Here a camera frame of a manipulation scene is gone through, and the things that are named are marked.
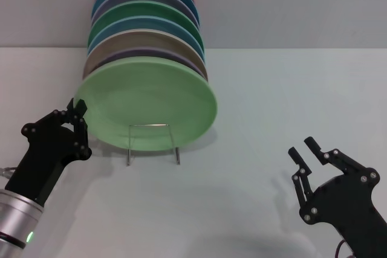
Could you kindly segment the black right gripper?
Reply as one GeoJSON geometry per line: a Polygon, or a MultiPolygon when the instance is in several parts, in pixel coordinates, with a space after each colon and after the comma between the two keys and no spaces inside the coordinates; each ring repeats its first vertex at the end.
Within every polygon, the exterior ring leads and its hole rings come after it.
{"type": "Polygon", "coordinates": [[[322,165],[331,164],[344,175],[313,192],[308,179],[311,170],[291,147],[288,154],[299,167],[292,181],[301,207],[300,217],[308,225],[332,225],[356,257],[386,257],[386,221],[371,199],[380,175],[339,149],[323,152],[313,137],[306,138],[304,143],[322,165]]]}

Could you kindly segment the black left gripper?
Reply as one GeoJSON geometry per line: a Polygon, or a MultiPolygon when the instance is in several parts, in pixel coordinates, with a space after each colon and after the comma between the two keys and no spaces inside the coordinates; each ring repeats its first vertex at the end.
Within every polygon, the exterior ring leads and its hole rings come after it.
{"type": "Polygon", "coordinates": [[[29,147],[5,189],[32,200],[46,203],[64,168],[77,157],[88,160],[88,126],[84,119],[87,106],[73,98],[66,110],[55,109],[34,123],[27,123],[21,134],[29,147]],[[74,131],[63,127],[72,124],[74,131]]]}

